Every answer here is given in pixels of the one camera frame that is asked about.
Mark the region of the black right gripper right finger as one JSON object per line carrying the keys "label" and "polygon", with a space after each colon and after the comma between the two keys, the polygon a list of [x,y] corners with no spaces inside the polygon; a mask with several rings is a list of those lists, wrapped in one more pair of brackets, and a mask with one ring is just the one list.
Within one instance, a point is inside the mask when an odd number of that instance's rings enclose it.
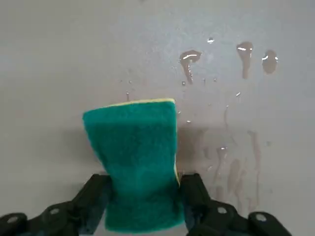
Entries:
{"label": "black right gripper right finger", "polygon": [[188,236],[290,236],[273,215],[256,211],[244,218],[230,204],[211,199],[199,174],[180,182]]}

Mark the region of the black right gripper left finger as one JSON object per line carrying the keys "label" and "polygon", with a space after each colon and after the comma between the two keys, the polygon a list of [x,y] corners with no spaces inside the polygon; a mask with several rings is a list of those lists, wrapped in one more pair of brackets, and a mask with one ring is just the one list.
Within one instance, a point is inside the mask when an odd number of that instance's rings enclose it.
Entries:
{"label": "black right gripper left finger", "polygon": [[94,174],[71,200],[47,207],[35,218],[21,212],[0,217],[2,236],[91,236],[112,193],[107,175]]}

